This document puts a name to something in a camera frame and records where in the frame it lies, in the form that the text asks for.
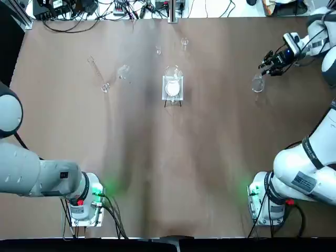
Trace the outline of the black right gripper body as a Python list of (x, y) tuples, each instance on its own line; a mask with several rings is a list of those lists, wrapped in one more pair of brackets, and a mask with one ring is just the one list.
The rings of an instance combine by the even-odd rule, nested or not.
[(289, 48), (277, 52), (272, 57), (273, 66), (276, 69), (282, 69), (293, 62), (293, 51)]

